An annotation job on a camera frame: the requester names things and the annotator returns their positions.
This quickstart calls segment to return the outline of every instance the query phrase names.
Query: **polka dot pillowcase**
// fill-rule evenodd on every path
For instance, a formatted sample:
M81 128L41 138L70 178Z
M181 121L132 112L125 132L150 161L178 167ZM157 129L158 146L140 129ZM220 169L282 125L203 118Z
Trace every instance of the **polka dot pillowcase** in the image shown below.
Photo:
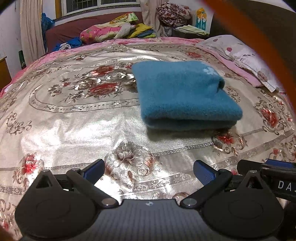
M216 51L225 59L233 61L238 67L251 71L270 92L275 90L284 92L266 63L253 49L236 37L232 35L215 36L197 45Z

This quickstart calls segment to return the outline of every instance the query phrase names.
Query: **logo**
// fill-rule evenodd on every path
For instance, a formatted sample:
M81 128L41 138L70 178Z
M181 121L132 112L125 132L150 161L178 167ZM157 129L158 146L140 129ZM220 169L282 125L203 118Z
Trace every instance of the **logo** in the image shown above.
M149 202L146 202L145 203L147 206L152 206L153 205L153 202L149 201Z
M287 192L296 192L296 185L293 182L287 182L287 181L278 181L277 185L278 189L282 189L285 193Z

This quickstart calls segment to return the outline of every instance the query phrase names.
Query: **blue gripper pad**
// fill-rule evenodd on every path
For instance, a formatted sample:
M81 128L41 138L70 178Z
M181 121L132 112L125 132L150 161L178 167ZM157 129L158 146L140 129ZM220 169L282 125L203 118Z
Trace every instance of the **blue gripper pad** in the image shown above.
M201 160L196 160L194 162L193 173L203 185L207 185L210 181L213 181L218 175L218 171L211 168L209 165L207 165Z
M278 161L273 159L268 159L265 164L275 166L275 167L283 167L283 168L295 168L295 163Z
M83 177L90 183L95 184L105 172L105 163L102 159L98 159L86 168L81 170Z

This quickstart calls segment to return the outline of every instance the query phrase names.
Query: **window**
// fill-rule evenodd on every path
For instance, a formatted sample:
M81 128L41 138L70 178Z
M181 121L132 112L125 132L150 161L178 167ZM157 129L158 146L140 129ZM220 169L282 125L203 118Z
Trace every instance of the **window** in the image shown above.
M139 4L139 0L62 0L62 4L64 10L63 15L67 15L100 7Z

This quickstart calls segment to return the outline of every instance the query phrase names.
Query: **folded blue towel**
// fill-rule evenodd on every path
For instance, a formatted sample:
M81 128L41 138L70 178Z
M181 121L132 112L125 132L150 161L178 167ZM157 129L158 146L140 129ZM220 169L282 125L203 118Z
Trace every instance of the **folded blue towel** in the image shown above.
M223 91L223 78L201 61L142 61L132 71L141 117L151 128L230 128L242 117L241 108Z

